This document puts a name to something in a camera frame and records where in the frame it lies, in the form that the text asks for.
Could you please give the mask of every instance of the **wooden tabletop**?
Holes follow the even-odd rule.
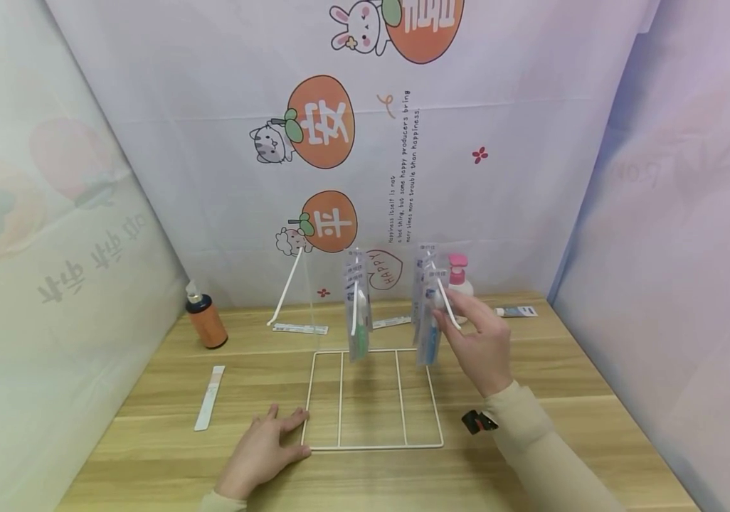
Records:
[[[697,511],[687,492],[612,390],[536,293],[484,297],[493,307],[536,307],[537,318],[510,319],[512,368],[553,419],[556,430],[630,511]],[[408,314],[406,302],[374,304],[374,317]],[[152,357],[58,511],[196,511],[252,415],[273,401],[305,406],[313,353],[347,347],[341,305],[284,309],[278,322],[328,325],[326,336],[273,333],[271,309],[221,312],[230,340],[199,345],[183,316]],[[371,347],[408,347],[409,325],[376,330]],[[345,361],[342,443],[402,443],[396,355]],[[439,434],[425,371],[399,352],[408,442]],[[212,367],[226,372],[211,425],[194,432]],[[317,356],[306,443],[337,442],[339,356]],[[489,435],[469,435],[461,416],[482,404],[443,341],[430,369],[445,446],[394,452],[325,452],[286,469],[258,489],[251,511],[528,511],[527,495]],[[299,441],[299,431],[290,439]]]

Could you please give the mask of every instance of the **toothbrush package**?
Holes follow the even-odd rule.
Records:
[[[345,266],[362,264],[363,268],[367,263],[365,252],[361,251],[358,247],[356,249],[348,249],[348,258],[345,260]],[[364,278],[360,281],[359,286],[365,291],[365,297],[367,298],[367,330],[374,330],[374,315],[371,314],[371,285],[369,282],[369,276],[364,271]]]
[[[423,300],[419,304],[419,323],[417,328],[417,339],[414,343],[417,347],[417,365],[428,366],[436,362],[439,356],[439,344],[442,333],[436,318],[433,316],[435,309],[446,311],[445,301],[447,297],[442,295],[442,288],[448,286],[450,281],[450,270],[429,268],[423,274]]]
[[[349,359],[354,362],[367,355],[370,344],[370,305],[364,291],[364,263],[345,265],[343,277]]]
[[[415,326],[413,344],[417,343],[419,337],[419,313],[420,304],[423,301],[425,271],[435,267],[436,244],[421,243],[417,246],[416,264],[413,268],[413,288],[411,290],[411,322]]]

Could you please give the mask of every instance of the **white wire frame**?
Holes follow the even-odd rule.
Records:
[[[445,437],[442,436],[442,422],[439,419],[439,409],[436,407],[436,394],[433,391],[433,382],[430,380],[430,368],[425,367],[425,373],[428,374],[428,387],[430,388],[430,401],[433,405],[433,413],[436,416],[436,430],[439,431],[439,442],[429,444],[411,444],[408,442],[408,426],[405,420],[405,401],[402,395],[402,376],[399,374],[399,352],[415,351],[414,348],[380,348],[372,349],[369,353],[393,352],[394,360],[396,360],[396,381],[399,389],[399,409],[402,411],[402,437],[404,444],[401,445],[377,445],[377,446],[344,446],[342,444],[342,383],[345,368],[345,355],[348,350],[337,351],[316,351],[311,360],[311,379],[309,381],[309,395],[305,399],[305,409],[310,410],[311,405],[311,389],[313,388],[314,370],[317,367],[317,356],[325,356],[339,354],[339,409],[337,411],[337,445],[329,447],[311,447],[312,452],[365,452],[365,451],[385,451],[385,449],[435,449],[445,446]],[[306,420],[302,426],[302,436],[300,444],[305,444],[305,432],[309,427],[309,420]]]

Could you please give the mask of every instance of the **red flower print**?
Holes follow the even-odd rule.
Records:
[[[482,158],[487,158],[487,153],[485,152],[485,147],[482,146],[479,148],[479,151],[473,152],[473,157],[476,158],[476,160],[473,161],[474,164],[478,164],[482,161]]]

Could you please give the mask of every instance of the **person's left hand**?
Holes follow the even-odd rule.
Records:
[[[251,491],[277,476],[285,466],[310,456],[311,448],[280,446],[280,435],[291,432],[309,419],[309,411],[297,407],[294,414],[277,419],[279,406],[272,404],[268,416],[254,416],[248,431],[237,443],[234,453],[216,481],[214,491],[234,500],[248,500]]]

